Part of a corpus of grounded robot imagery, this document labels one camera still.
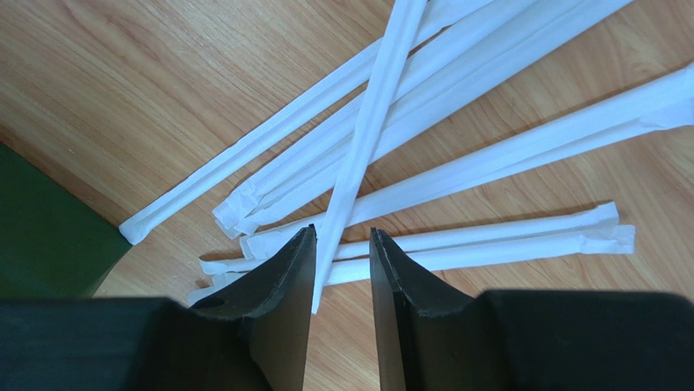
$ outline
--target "wood grain surface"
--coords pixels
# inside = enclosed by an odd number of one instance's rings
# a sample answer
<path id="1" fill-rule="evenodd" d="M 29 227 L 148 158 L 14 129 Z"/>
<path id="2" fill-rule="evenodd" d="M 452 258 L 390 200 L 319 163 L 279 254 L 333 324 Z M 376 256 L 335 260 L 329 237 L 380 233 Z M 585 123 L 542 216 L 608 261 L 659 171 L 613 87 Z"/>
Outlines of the wood grain surface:
<path id="1" fill-rule="evenodd" d="M 0 0 L 0 140 L 113 224 L 183 180 L 383 33 L 387 0 Z M 373 164 L 388 186 L 694 60 L 694 0 L 635 0 Z M 99 296 L 207 286 L 197 258 L 238 257 L 210 213 L 315 121 L 186 207 L 116 265 Z M 694 299 L 694 132 L 605 147 L 349 228 L 391 235 L 550 216 L 615 200 L 633 256 L 439 273 L 485 288 L 655 289 Z M 324 210 L 317 199 L 292 218 Z M 368 282 L 326 288 L 306 389 L 378 389 Z"/>

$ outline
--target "green surface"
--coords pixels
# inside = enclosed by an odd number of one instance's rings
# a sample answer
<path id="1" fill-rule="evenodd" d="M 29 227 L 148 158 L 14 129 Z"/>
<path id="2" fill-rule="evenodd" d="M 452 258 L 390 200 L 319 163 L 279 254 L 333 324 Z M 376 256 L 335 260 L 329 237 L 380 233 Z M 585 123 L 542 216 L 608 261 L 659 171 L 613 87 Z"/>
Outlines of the green surface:
<path id="1" fill-rule="evenodd" d="M 90 297 L 130 247 L 114 226 L 0 143 L 0 297 Z"/>

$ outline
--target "white paper wrapper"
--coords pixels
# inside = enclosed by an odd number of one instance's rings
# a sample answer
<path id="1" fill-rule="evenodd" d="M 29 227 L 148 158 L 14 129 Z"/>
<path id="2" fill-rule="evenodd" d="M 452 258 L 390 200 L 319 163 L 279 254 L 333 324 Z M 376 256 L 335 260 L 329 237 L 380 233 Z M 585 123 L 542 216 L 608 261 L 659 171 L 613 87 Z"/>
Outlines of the white paper wrapper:
<path id="1" fill-rule="evenodd" d="M 528 169 L 657 130 L 694 124 L 694 67 L 508 138 L 354 204 L 349 224 L 409 208 Z M 274 253 L 299 227 L 320 226 L 322 214 L 241 238 L 246 258 Z"/>
<path id="2" fill-rule="evenodd" d="M 402 145 L 628 2 L 536 2 L 399 99 L 391 113 L 407 114 L 392 118 L 392 124 L 389 120 L 374 157 Z M 329 190 L 342 153 L 344 147 L 341 150 L 337 146 L 321 160 L 306 166 L 266 194 L 251 215 L 225 232 L 230 237 L 238 232 L 251 234 Z"/>
<path id="3" fill-rule="evenodd" d="M 490 0 L 431 1 L 412 47 L 489 2 Z M 379 48 L 380 40 L 342 64 L 268 121 L 123 222 L 119 227 L 123 236 L 131 244 L 139 243 L 164 220 L 363 84 L 371 74 Z M 238 207 L 241 209 L 244 205 L 238 204 Z"/>
<path id="4" fill-rule="evenodd" d="M 605 226 L 440 248 L 407 255 L 430 271 L 454 270 L 572 254 L 632 254 L 635 250 L 635 235 L 634 226 Z M 370 277 L 369 260 L 366 258 L 336 261 L 331 264 L 326 285 L 351 283 Z M 189 302 L 199 300 L 212 292 L 216 291 L 212 291 L 211 288 L 194 291 L 189 294 Z"/>
<path id="5" fill-rule="evenodd" d="M 417 33 L 427 0 L 395 0 L 383 42 L 374 63 L 371 80 L 357 115 L 354 138 L 337 174 L 335 188 L 327 206 L 323 224 L 318 229 L 321 240 L 316 244 L 316 277 L 313 307 L 320 306 L 323 284 L 330 271 L 332 257 L 349 220 L 367 166 L 376 149 L 380 131 L 395 96 L 405 61 Z"/>
<path id="6" fill-rule="evenodd" d="M 613 203 L 599 205 L 593 209 L 564 216 L 542 217 L 517 222 L 501 222 L 484 226 L 467 226 L 453 230 L 434 231 L 422 234 L 403 235 L 393 238 L 407 253 L 416 253 L 438 248 L 448 248 L 469 244 L 493 243 L 539 235 L 553 235 L 565 231 L 615 227 L 619 223 L 617 206 Z M 362 241 L 342 244 L 337 248 L 334 260 L 366 257 L 369 242 Z M 244 258 L 223 261 L 200 261 L 200 267 L 207 275 L 226 272 L 245 272 L 258 267 L 266 259 Z"/>
<path id="7" fill-rule="evenodd" d="M 421 91 L 424 88 L 436 86 L 427 82 L 427 79 L 535 1 L 494 0 L 491 4 L 454 23 L 407 60 L 394 100 L 400 99 L 423 83 L 424 86 L 418 89 L 417 94 L 422 94 Z M 270 202 L 273 196 L 266 197 L 270 191 L 289 178 L 297 175 L 303 177 L 316 169 L 327 168 L 338 159 L 341 161 L 351 140 L 363 98 L 361 94 L 347 103 L 236 187 L 229 197 L 213 210 L 217 224 L 222 230 L 233 239 L 239 234 L 235 225 L 258 206 L 262 207 Z M 401 112 L 403 109 L 408 109 L 403 106 L 399 108 Z M 386 127 L 389 123 L 393 123 L 393 118 L 403 116 L 404 114 L 400 112 L 391 112 Z M 378 156 L 374 155 L 371 161 L 392 151 L 402 143 L 404 141 L 399 138 L 381 138 L 378 146 L 380 153 Z"/>

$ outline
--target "wooden table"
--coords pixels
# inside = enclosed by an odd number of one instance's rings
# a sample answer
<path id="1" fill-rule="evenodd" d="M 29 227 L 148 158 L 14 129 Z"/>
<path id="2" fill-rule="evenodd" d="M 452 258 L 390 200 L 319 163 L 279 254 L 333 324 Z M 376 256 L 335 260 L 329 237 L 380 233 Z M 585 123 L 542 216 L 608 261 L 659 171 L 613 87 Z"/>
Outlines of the wooden table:
<path id="1" fill-rule="evenodd" d="M 119 224 L 380 37 L 391 2 L 4 0 L 0 138 Z M 694 60 L 694 0 L 635 0 L 373 164 L 388 186 Z M 183 300 L 197 258 L 238 257 L 211 209 L 313 121 L 157 228 L 99 296 Z M 694 298 L 694 134 L 650 134 L 349 228 L 391 235 L 550 216 L 615 200 L 633 256 L 573 256 L 439 273 L 492 287 L 656 289 Z M 327 195 L 291 219 L 324 210 Z M 326 288 L 306 389 L 378 389 L 368 282 Z"/>

